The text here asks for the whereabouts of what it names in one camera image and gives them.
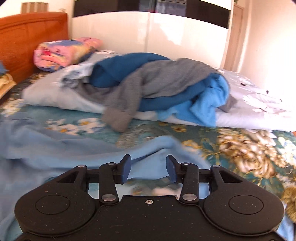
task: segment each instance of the black robotic gripper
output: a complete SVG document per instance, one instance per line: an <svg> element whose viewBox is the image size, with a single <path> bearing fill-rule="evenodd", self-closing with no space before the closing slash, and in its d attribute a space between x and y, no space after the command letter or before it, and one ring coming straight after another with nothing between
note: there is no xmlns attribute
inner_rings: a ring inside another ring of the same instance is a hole
<svg viewBox="0 0 296 241"><path fill-rule="evenodd" d="M275 232L284 207L278 197L227 169L199 169L166 159L172 183L182 183L175 196L123 196L131 157L88 170L85 165L22 196L15 217L23 234L16 241L283 241ZM88 195L99 183L99 199ZM199 183L210 195L199 199Z"/></svg>

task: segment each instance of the orange wooden headboard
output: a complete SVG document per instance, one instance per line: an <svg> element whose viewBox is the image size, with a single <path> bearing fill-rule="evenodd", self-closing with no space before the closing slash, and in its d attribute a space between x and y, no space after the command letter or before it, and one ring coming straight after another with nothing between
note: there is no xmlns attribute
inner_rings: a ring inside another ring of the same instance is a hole
<svg viewBox="0 0 296 241"><path fill-rule="evenodd" d="M0 60L16 83L34 73L33 52L45 41L69 39L64 12L25 13L0 18Z"/></svg>

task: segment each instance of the screw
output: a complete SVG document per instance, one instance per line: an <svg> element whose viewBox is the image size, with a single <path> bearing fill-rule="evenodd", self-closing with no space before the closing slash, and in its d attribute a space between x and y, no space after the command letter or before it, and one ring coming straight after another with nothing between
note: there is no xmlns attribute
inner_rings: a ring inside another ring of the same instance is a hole
<svg viewBox="0 0 296 241"><path fill-rule="evenodd" d="M102 196L102 199L106 202L111 202L114 201L116 199L116 196L113 194L105 194Z"/></svg>
<svg viewBox="0 0 296 241"><path fill-rule="evenodd" d="M192 193L186 193L182 196L182 198L185 200L185 201L194 201L195 199L197 199L197 196L192 194Z"/></svg>
<svg viewBox="0 0 296 241"><path fill-rule="evenodd" d="M154 201L149 199L149 200L146 200L145 203L147 203L147 204L152 204L152 203L154 203Z"/></svg>

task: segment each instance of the green floral bed sheet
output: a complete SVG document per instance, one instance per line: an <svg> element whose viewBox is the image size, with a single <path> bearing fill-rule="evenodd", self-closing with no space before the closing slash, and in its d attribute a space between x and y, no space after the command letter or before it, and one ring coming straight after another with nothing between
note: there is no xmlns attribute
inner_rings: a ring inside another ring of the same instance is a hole
<svg viewBox="0 0 296 241"><path fill-rule="evenodd" d="M284 189L296 187L296 138L293 133L206 128L135 119L126 132L117 133L101 121L100 114L25 105L21 91L45 74L34 74L15 86L11 98L0 107L2 114L26 111L47 129L100 139L121 148L170 135L188 151L201 154L211 164L222 165L278 197ZM180 194L180 186L170 184L166 177L129 180L128 185L131 194L135 195Z"/></svg>

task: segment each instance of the black glass panel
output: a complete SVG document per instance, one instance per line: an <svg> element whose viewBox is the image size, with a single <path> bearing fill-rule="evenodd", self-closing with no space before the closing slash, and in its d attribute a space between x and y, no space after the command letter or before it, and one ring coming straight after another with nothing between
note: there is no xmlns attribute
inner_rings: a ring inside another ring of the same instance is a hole
<svg viewBox="0 0 296 241"><path fill-rule="evenodd" d="M74 17L122 11L177 15L224 28L228 28L230 16L230 10L201 0L77 0L75 1Z"/></svg>

